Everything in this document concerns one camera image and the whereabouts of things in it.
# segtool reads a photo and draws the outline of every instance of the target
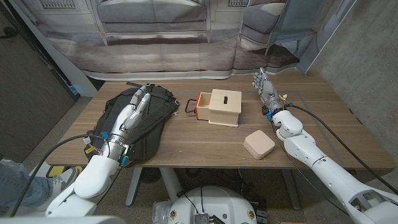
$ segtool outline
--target blue connector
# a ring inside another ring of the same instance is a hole
[[[268,118],[268,120],[271,120],[272,118],[271,118],[271,111],[269,111],[268,113],[267,113],[267,118]]]
[[[120,163],[120,165],[121,165],[122,167],[125,167],[128,163],[129,163],[129,158],[128,158],[128,156],[124,156],[122,162]]]
[[[106,132],[106,131],[104,131],[104,132],[101,132],[101,136],[102,136],[102,138],[104,138],[105,140],[107,140],[107,139],[108,139],[108,134],[107,134],[107,132]]]

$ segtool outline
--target person's leg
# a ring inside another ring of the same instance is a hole
[[[77,175],[78,169],[72,167],[52,179],[34,177],[21,206],[45,211],[51,201],[75,181]],[[21,164],[0,161],[0,206],[14,206],[29,178]]]
[[[0,205],[14,206],[29,179],[26,170],[20,169],[14,162],[0,161]],[[52,181],[45,177],[35,177],[21,203],[23,207],[37,207],[52,194]]]

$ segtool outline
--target sneaker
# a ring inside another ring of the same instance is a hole
[[[76,167],[72,167],[63,172],[61,175],[52,178],[52,194],[47,197],[43,204],[36,207],[36,210],[40,212],[46,211],[52,200],[54,200],[63,190],[69,187],[69,185],[71,185],[76,180],[77,175],[78,169]]]

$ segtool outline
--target printed backdrop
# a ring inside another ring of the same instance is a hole
[[[278,0],[14,1],[67,59],[105,80],[294,68],[334,2],[307,1],[303,12]],[[275,30],[290,36],[270,44]]]

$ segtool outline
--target table leg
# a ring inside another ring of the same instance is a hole
[[[141,179],[141,172],[142,172],[142,167],[135,167],[134,171],[132,172],[129,192],[127,193],[127,198],[126,198],[127,206],[131,206],[134,203],[134,199],[137,194],[139,181]]]
[[[175,174],[173,168],[159,168],[160,173],[162,174],[164,185],[166,186],[167,193],[169,193],[169,197],[172,203],[174,203],[178,196],[177,194],[182,191],[182,187],[180,182],[178,181],[178,177]]]
[[[290,169],[282,169],[282,176],[286,185],[287,193],[289,195],[290,204],[294,210],[300,210],[299,195],[297,194],[296,185],[294,184],[294,179],[292,171]]]

